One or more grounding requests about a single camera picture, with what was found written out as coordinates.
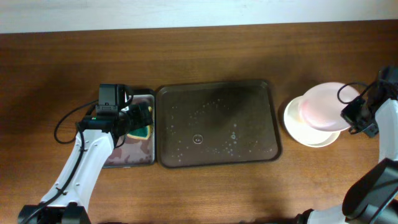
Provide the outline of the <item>green and yellow scrub sponge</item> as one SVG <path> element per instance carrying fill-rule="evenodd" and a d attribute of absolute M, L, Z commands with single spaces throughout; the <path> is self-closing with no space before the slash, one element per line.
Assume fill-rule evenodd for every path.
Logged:
<path fill-rule="evenodd" d="M 140 108 L 138 105 L 133 105 L 127 111 L 128 115 L 133 119 L 132 129 L 128 132 L 127 136 L 131 139 L 147 140 L 152 134 L 152 126 L 154 119 L 152 115 L 151 106 L 143 106 Z"/>

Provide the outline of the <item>pinkish plate with red stain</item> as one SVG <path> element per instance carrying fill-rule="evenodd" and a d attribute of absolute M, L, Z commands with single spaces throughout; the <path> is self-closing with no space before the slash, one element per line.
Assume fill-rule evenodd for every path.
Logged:
<path fill-rule="evenodd" d="M 344 131 L 350 125 L 341 117 L 341 111 L 346 107 L 337 97 L 343 83 L 328 82 L 309 89 L 298 104 L 300 118 L 311 128 L 336 132 Z"/>

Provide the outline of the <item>cream plate with red stain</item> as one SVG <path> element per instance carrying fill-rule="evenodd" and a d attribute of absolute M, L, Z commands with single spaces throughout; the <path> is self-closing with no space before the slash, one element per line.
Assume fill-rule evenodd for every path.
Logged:
<path fill-rule="evenodd" d="M 340 135 L 339 131 L 319 131 L 311 128 L 301 119 L 299 115 L 299 103 L 301 99 L 301 96 L 294 98 L 284 110 L 284 126 L 290 136 L 304 146 L 315 148 L 325 147 L 335 142 Z"/>

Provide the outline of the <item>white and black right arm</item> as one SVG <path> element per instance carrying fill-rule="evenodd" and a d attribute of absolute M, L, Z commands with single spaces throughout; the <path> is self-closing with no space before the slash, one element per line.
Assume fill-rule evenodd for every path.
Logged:
<path fill-rule="evenodd" d="M 358 93 L 353 83 L 323 83 L 293 99 L 284 111 L 288 133 L 322 147 L 337 135 L 379 136 L 379 162 L 326 210 L 308 209 L 294 223 L 397 223 L 397 67 L 382 68 Z"/>

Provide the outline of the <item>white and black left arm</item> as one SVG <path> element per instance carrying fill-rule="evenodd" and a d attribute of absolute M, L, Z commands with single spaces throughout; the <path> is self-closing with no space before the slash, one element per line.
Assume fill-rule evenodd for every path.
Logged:
<path fill-rule="evenodd" d="M 92 191 L 106 160 L 120 146 L 119 138 L 153 123 L 147 103 L 108 106 L 92 101 L 87 105 L 59 177 L 39 204 L 23 206 L 18 223 L 89 223 Z"/>

